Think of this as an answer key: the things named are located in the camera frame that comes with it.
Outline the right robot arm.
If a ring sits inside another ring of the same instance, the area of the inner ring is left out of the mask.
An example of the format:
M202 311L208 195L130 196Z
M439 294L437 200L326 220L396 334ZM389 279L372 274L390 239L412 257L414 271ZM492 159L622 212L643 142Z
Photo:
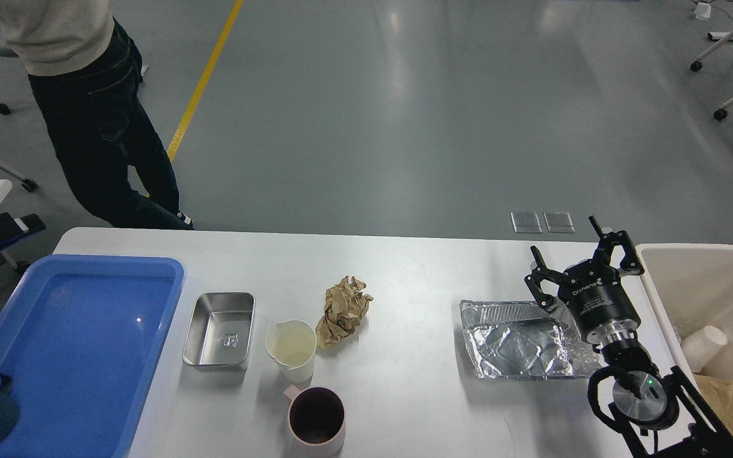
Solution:
M590 258L558 272L532 246L524 281L542 310L566 307L582 342L603 357L589 378L591 411L634 457L733 457L733 435L690 377L678 366L663 376L639 341L641 319L622 279L644 266L628 232L589 221L598 237Z

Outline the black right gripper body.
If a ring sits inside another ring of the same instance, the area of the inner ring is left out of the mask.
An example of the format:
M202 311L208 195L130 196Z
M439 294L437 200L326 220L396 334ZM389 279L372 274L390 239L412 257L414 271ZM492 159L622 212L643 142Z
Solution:
M639 315L616 268L583 261L564 273L571 282L561 286L561 300L573 316L583 342L601 344L606 334L601 327L609 324L620 330L637 330Z

